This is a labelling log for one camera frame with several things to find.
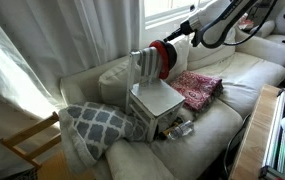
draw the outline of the sheer curtain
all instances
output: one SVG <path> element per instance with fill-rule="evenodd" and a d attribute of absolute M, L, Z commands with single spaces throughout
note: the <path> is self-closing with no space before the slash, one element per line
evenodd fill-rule
<path fill-rule="evenodd" d="M 64 107 L 61 77 L 139 49 L 142 9 L 142 0 L 0 0 L 0 138 L 34 124 L 25 113 Z M 25 167 L 17 159 L 0 145 L 2 174 Z"/>
<path fill-rule="evenodd" d="M 0 25 L 63 106 L 59 79 L 139 48 L 143 2 L 0 0 Z"/>

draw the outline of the black cable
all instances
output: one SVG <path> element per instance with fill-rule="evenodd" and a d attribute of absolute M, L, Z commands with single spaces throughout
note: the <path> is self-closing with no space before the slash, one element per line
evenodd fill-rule
<path fill-rule="evenodd" d="M 223 158 L 223 169 L 225 171 L 225 174 L 226 174 L 226 177 L 229 177 L 229 172 L 228 172 L 228 169 L 226 167 L 226 161 L 227 161 L 227 158 L 228 158 L 228 152 L 230 150 L 230 147 L 231 147 L 231 144 L 232 142 L 234 141 L 234 139 L 239 135 L 239 133 L 243 130 L 243 128 L 246 126 L 247 124 L 247 120 L 250 118 L 251 114 L 247 115 L 244 120 L 243 120 L 243 124 L 241 126 L 241 128 L 239 129 L 239 131 L 233 136 L 233 138 L 230 140 L 227 148 L 226 148 L 226 152 L 225 152 L 225 155 L 224 155 L 224 158 Z"/>
<path fill-rule="evenodd" d="M 269 17 L 269 15 L 271 14 L 274 6 L 276 5 L 278 0 L 274 0 L 272 5 L 270 6 L 269 8 L 269 11 L 266 13 L 265 17 L 263 18 L 262 22 L 260 23 L 260 25 L 258 26 L 258 28 L 252 33 L 249 35 L 249 37 L 245 38 L 244 40 L 242 41 L 239 41 L 239 42 L 236 42 L 236 43 L 226 43 L 224 42 L 223 44 L 226 45 L 226 46 L 237 46 L 237 45 L 240 45 L 240 44 L 243 44 L 245 43 L 246 41 L 248 41 L 249 39 L 251 39 L 263 26 L 263 24 L 265 23 L 265 21 L 267 20 L 267 18 Z"/>

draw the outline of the sunlight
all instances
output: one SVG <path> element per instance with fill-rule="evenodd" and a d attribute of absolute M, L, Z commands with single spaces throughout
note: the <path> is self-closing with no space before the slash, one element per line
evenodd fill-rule
<path fill-rule="evenodd" d="M 10 81 L 12 87 L 15 88 L 17 95 L 13 96 L 21 108 L 41 118 L 46 118 L 51 115 L 53 111 L 57 111 L 57 108 L 50 104 L 41 94 L 29 76 L 1 49 L 0 69 L 6 79 Z"/>

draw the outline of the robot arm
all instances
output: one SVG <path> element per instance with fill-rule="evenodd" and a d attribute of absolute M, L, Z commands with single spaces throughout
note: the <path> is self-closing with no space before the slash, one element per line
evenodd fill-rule
<path fill-rule="evenodd" d="M 195 33 L 193 47 L 200 42 L 207 48 L 217 48 L 224 43 L 229 30 L 256 2 L 272 0 L 213 0 L 204 8 L 191 12 L 180 28 L 164 39 L 170 41 L 182 34 Z"/>

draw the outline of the gray patterned pillow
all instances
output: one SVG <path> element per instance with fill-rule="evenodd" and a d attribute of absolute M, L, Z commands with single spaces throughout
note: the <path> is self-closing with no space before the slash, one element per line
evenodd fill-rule
<path fill-rule="evenodd" d="M 67 136 L 74 144 L 85 142 L 86 150 L 95 162 L 119 138 L 144 141 L 147 131 L 143 121 L 127 116 L 115 106 L 105 104 L 71 104 L 59 112 L 59 117 L 61 133 L 68 133 Z"/>

